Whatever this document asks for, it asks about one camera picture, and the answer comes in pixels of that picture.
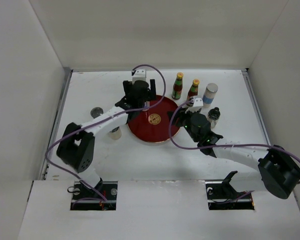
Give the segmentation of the black-cap glass jar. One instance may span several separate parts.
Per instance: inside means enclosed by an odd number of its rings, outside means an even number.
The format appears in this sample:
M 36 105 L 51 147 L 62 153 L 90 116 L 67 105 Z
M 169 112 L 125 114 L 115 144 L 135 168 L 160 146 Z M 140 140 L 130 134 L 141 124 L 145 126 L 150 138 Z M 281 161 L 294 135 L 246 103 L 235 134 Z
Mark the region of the black-cap glass jar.
M 120 127 L 118 126 L 112 129 L 110 132 L 108 132 L 108 136 L 113 140 L 118 140 L 122 136 Z

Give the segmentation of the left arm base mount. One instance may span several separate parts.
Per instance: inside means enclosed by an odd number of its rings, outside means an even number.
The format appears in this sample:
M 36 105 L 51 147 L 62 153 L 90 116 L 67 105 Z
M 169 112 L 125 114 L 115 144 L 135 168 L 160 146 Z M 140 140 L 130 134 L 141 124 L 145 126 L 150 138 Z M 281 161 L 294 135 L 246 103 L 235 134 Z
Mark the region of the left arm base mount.
M 117 206 L 118 182 L 104 181 L 97 186 L 99 193 L 84 186 L 81 182 L 74 182 L 68 187 L 71 194 L 71 211 L 115 211 Z

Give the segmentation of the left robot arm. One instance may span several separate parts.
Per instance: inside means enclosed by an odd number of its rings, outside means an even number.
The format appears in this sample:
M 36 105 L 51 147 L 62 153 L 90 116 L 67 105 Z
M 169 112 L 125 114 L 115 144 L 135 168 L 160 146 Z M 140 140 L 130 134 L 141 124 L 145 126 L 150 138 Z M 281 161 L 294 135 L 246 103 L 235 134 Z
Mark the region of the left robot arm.
M 111 130 L 129 123 L 142 110 L 129 112 L 132 109 L 142 109 L 147 101 L 156 100 L 155 80 L 149 83 L 137 80 L 123 81 L 125 96 L 114 107 L 101 115 L 100 124 L 85 129 L 87 124 L 70 123 L 63 136 L 74 135 L 63 139 L 57 148 L 57 156 L 70 166 L 85 183 L 85 194 L 90 199 L 97 199 L 102 193 L 103 180 L 92 168 L 95 141 L 103 138 Z

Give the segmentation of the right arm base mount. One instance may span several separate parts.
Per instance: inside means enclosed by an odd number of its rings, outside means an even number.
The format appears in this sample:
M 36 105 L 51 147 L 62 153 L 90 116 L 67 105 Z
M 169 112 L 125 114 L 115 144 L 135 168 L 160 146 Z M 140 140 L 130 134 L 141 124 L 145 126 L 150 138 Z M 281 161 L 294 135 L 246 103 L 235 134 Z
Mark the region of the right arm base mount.
M 205 182 L 208 208 L 211 211 L 254 210 L 252 191 L 237 192 L 230 184 L 237 171 L 231 171 L 224 179 Z

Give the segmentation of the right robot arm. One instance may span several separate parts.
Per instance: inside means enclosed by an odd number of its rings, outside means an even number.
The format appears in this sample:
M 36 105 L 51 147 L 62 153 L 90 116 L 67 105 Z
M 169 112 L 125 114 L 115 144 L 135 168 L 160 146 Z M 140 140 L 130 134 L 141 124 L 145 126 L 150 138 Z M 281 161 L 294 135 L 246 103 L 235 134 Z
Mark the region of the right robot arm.
M 197 144 L 196 150 L 215 159 L 231 160 L 253 171 L 239 175 L 231 171 L 222 180 L 208 183 L 207 193 L 217 199 L 234 200 L 249 191 L 268 191 L 279 199 L 287 199 L 300 184 L 300 167 L 296 157 L 278 145 L 237 144 L 211 130 L 210 122 L 200 112 L 180 109 L 168 112 L 169 127 L 183 127 Z

